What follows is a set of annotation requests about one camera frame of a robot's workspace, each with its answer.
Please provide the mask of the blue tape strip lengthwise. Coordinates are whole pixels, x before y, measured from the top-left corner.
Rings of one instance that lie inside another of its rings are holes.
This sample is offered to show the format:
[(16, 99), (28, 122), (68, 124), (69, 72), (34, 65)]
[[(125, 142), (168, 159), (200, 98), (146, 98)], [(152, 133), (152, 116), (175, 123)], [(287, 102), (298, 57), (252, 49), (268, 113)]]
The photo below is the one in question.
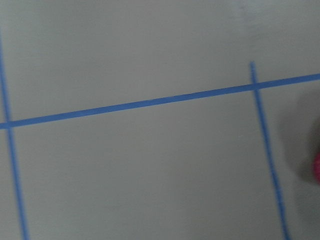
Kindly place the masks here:
[(254, 94), (257, 115), (258, 115), (258, 121), (259, 121), (262, 138), (263, 138), (264, 151), (266, 154), (267, 165), (270, 172), (276, 206), (279, 214), (281, 231), (282, 231), (284, 240), (291, 240), (292, 238), (290, 236), (290, 231), (289, 231), (288, 223), (286, 219), (286, 206), (284, 202), (281, 183), (279, 181), (278, 173), (277, 173), (275, 162), (274, 162), (274, 156), (273, 156), (271, 140), (270, 140), (270, 133), (269, 133), (269, 128), (267, 124), (267, 119), (265, 116), (265, 110), (264, 110), (264, 104), (261, 96), (261, 91), (258, 86), (259, 80), (258, 80), (258, 75), (256, 70), (256, 64), (254, 61), (250, 61), (249, 69), (250, 69), (250, 80), (251, 80), (251, 84), (253, 85), (253, 94)]

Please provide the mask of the blue tape strip crosswise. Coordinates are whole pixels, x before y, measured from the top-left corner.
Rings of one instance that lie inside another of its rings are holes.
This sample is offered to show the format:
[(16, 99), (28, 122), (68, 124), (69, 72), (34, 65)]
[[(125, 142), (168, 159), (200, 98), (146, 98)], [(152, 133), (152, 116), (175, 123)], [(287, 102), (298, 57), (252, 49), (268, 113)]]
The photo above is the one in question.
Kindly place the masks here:
[(56, 122), (61, 120), (73, 119), (73, 118), (82, 118), (86, 116), (119, 112), (119, 111), (130, 110), (130, 109), (144, 108), (149, 106), (184, 102), (189, 100), (210, 98), (210, 97), (216, 97), (216, 96), (222, 96), (222, 95), (231, 95), (231, 94), (242, 93), (242, 92), (251, 92), (251, 91), (260, 90), (260, 89), (267, 89), (267, 88), (274, 88), (274, 87), (280, 87), (280, 86), (286, 86), (286, 85), (299, 84), (304, 82), (318, 81), (319, 79), (320, 79), (320, 75), (316, 73), (316, 74), (310, 74), (310, 75), (304, 75), (304, 76), (296, 76), (296, 77), (290, 77), (290, 78), (284, 78), (284, 79), (251, 83), (246, 85), (206, 90), (206, 91), (194, 92), (190, 94), (161, 97), (161, 98), (128, 102), (123, 104), (77, 110), (77, 111), (71, 111), (71, 112), (65, 112), (65, 113), (59, 113), (59, 114), (32, 117), (32, 118), (26, 118), (21, 120), (10, 121), (9, 123), (2, 122), (0, 124), (0, 129), (5, 130), (7, 127), (17, 128), (17, 127), (23, 127), (23, 126), (29, 126), (29, 125), (36, 125), (36, 124), (42, 124), (42, 123), (48, 123), (48, 122)]

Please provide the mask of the lone red yellow apple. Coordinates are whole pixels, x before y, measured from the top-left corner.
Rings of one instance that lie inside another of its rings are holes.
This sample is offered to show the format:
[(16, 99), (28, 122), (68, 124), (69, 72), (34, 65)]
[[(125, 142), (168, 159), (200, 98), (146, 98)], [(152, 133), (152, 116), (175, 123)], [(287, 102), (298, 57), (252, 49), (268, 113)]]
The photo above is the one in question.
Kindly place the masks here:
[(320, 183), (320, 153), (318, 152), (313, 159), (313, 176), (316, 182)]

